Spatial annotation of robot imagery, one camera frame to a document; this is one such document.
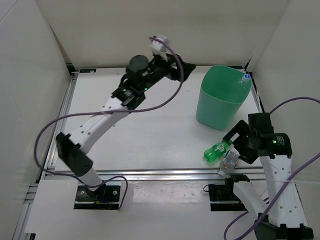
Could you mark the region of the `clear bottle white blue label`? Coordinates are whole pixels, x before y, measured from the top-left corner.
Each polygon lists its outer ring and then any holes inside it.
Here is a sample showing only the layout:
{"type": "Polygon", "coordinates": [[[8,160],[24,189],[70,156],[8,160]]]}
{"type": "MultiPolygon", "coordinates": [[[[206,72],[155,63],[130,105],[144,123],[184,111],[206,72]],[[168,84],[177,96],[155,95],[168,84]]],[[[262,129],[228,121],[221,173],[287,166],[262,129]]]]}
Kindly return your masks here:
{"type": "Polygon", "coordinates": [[[236,149],[228,150],[219,164],[218,175],[226,177],[231,174],[239,161],[239,156],[239,152],[236,149]]]}

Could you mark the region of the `clear plastic bottle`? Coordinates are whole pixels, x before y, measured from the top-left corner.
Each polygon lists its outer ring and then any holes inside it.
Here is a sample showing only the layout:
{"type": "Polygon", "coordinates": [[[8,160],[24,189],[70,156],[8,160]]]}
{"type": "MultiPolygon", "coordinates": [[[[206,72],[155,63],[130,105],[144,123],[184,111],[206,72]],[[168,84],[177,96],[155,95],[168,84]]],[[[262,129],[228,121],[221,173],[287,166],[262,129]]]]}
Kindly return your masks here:
{"type": "Polygon", "coordinates": [[[248,73],[240,77],[234,85],[234,93],[238,101],[244,101],[251,90],[252,79],[248,73]]]}

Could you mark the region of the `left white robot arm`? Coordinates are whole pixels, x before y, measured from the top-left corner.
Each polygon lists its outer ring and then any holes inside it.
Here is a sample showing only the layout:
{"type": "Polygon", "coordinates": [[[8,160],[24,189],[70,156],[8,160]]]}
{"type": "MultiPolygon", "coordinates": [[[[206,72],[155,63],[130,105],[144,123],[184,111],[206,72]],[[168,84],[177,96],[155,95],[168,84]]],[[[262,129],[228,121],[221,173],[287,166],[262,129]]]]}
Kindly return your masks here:
{"type": "Polygon", "coordinates": [[[86,187],[93,200],[105,194],[105,183],[93,168],[87,156],[93,145],[118,121],[128,116],[146,98],[145,92],[163,78],[183,83],[196,68],[195,64],[182,61],[180,56],[158,54],[152,60],[144,55],[131,58],[120,83],[98,113],[71,133],[56,136],[59,158],[86,187]]]}

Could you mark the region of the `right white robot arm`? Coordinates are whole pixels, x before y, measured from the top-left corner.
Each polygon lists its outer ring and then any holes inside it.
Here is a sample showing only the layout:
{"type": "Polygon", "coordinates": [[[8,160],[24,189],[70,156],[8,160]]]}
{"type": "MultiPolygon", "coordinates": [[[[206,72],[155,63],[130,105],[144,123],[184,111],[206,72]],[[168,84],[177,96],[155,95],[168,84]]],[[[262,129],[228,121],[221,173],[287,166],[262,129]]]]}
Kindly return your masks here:
{"type": "Polygon", "coordinates": [[[312,240],[314,231],[304,222],[302,203],[291,181],[295,173],[289,136],[276,133],[270,114],[265,112],[249,114],[248,121],[239,121],[224,140],[230,140],[235,134],[238,137],[232,144],[240,160],[248,164],[260,160],[269,201],[262,200],[246,175],[232,174],[225,178],[226,197],[239,198],[255,218],[254,224],[239,239],[254,232],[258,240],[312,240]]]}

